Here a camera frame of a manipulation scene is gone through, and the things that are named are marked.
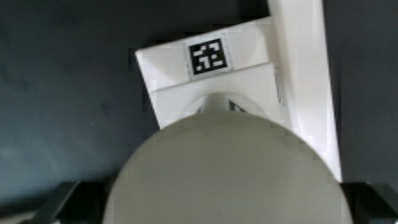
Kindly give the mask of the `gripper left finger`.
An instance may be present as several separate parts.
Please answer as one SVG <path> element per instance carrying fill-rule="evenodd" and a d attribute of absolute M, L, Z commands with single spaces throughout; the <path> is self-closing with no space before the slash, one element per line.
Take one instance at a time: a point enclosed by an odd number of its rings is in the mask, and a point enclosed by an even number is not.
<path fill-rule="evenodd" d="M 111 185 L 107 180 L 65 182 L 20 224 L 104 224 Z"/>

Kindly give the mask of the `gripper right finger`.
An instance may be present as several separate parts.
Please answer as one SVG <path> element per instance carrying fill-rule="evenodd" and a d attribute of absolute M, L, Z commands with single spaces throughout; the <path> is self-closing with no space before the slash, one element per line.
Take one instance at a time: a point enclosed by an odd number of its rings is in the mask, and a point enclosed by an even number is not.
<path fill-rule="evenodd" d="M 398 224 L 398 192 L 386 183 L 346 182 L 354 224 Z"/>

